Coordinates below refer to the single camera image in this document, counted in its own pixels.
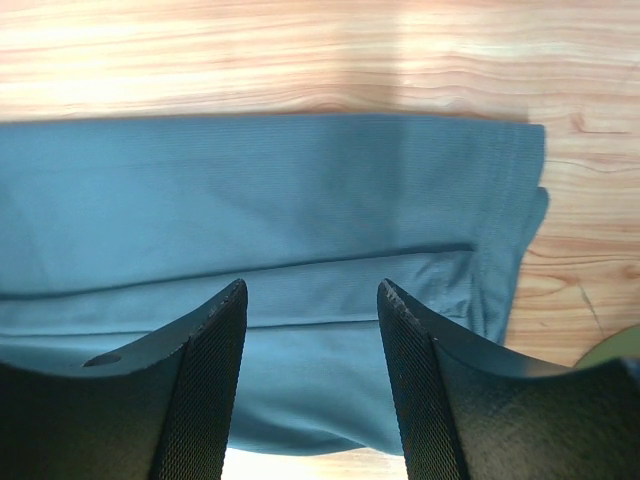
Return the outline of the green plastic basket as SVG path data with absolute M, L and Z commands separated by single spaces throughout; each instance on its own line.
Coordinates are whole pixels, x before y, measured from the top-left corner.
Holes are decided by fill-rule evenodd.
M 616 358 L 638 358 L 640 355 L 640 326 L 634 325 L 602 340 L 586 352 L 575 364 L 578 369 L 590 368 Z

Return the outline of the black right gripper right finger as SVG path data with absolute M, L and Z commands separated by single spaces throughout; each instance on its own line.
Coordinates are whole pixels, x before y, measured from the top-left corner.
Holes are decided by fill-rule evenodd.
M 377 292 L 411 479 L 635 479 L 639 362 L 568 368 L 437 314 L 391 281 Z

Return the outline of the grey t-shirt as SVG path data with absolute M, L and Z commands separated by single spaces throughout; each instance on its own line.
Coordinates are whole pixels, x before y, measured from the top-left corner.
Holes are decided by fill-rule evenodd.
M 376 292 L 493 342 L 541 225 L 540 125 L 407 114 L 1 128 L 1 343 L 100 354 L 235 279 L 241 450 L 402 451 Z

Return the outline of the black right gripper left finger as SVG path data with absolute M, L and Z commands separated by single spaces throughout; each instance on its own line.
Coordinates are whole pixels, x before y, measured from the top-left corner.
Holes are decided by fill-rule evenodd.
M 236 280 L 115 350 L 1 350 L 5 479 L 217 479 L 247 326 Z

